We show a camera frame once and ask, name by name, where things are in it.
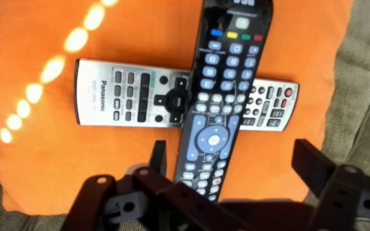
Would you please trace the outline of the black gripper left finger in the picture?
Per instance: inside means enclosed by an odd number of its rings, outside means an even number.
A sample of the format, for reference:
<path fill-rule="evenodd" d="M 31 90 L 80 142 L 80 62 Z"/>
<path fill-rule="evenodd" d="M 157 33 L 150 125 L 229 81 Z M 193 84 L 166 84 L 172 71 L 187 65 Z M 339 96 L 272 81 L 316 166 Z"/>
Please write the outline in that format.
<path fill-rule="evenodd" d="M 121 180 L 110 175 L 89 178 L 60 231 L 118 231 L 130 221 L 157 231 L 253 231 L 185 184 L 169 182 L 166 158 L 166 143 L 157 141 L 149 164 Z"/>

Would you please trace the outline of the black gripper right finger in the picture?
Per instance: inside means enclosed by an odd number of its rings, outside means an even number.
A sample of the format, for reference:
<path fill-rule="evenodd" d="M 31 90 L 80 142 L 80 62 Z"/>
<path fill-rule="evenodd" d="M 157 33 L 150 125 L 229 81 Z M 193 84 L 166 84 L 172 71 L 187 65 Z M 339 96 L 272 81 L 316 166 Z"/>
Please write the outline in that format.
<path fill-rule="evenodd" d="M 335 165 L 308 141 L 294 142 L 291 169 L 318 203 L 307 231 L 356 231 L 358 219 L 370 220 L 370 176 L 351 165 Z"/>

